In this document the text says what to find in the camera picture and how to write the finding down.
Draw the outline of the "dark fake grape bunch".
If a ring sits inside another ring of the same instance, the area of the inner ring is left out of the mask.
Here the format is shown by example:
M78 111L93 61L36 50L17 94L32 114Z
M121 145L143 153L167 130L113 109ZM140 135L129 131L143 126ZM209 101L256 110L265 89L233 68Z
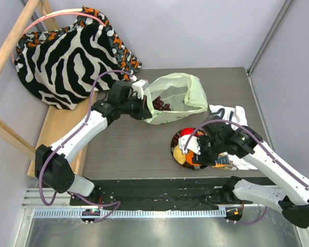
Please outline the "dark fake grape bunch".
M165 103L160 96L152 101L153 108L158 111L171 111L170 104Z

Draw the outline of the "fake orange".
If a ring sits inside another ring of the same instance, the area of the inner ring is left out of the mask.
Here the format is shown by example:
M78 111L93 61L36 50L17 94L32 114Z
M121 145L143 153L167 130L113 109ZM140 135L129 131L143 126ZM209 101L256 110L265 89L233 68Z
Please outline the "fake orange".
M195 163L193 161L194 158L194 152L193 151L189 151L186 155L185 155L185 160L188 164L192 165L192 166L201 166L201 164L199 163Z

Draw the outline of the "fake red apple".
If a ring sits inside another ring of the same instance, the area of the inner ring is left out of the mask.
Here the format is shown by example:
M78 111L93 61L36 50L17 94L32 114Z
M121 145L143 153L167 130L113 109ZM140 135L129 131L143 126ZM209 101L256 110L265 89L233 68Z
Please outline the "fake red apple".
M194 131L194 128L184 128L180 131L180 136L190 135Z

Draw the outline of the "fake yellow lemon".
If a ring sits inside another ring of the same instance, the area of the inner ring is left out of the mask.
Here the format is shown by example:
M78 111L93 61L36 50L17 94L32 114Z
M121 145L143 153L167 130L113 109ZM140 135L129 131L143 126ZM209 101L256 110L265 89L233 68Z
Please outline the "fake yellow lemon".
M186 155L182 153L182 150L179 148L179 146L174 147L173 158L180 165L183 165L186 162Z

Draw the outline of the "translucent yellow-green plastic bag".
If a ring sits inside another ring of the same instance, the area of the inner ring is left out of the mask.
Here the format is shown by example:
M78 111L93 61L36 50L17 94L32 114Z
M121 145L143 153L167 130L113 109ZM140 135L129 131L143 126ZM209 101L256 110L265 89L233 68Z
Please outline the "translucent yellow-green plastic bag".
M200 79L186 73L172 73L159 77L145 90L147 105L152 114L145 122L161 125L208 110L208 101ZM158 111L152 101L158 96L170 104L171 111Z

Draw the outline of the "red yellow fake lychee bunch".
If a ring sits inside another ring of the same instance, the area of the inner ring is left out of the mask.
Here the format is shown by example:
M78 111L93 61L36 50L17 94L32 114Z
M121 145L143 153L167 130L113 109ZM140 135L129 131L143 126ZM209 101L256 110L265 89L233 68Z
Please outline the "red yellow fake lychee bunch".
M204 132L202 132L202 131L197 131L196 133L195 133L195 136L196 137L200 137L200 136L204 136L205 134L204 134Z

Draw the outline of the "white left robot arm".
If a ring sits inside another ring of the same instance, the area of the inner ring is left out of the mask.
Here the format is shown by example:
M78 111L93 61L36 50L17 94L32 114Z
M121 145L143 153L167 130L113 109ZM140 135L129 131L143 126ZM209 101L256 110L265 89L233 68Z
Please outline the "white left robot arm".
M36 149L35 175L57 193L77 193L87 205L99 200L99 192L89 179L72 171L70 163L98 133L105 130L121 115L136 120L152 117L147 105L149 83L139 80L133 84L116 82L105 99L96 101L90 112L68 134L51 144Z

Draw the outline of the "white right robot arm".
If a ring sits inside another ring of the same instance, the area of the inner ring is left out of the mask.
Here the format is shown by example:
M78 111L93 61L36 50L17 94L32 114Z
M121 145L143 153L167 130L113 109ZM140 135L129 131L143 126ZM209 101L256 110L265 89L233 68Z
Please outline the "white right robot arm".
M217 116L208 118L196 129L205 133L197 140L196 160L214 163L220 153L226 152L244 159L260 170L278 188L251 183L235 176L222 187L222 197L228 203L237 200L262 204L281 213L299 228L309 227L309 178L299 173L279 157L251 128Z

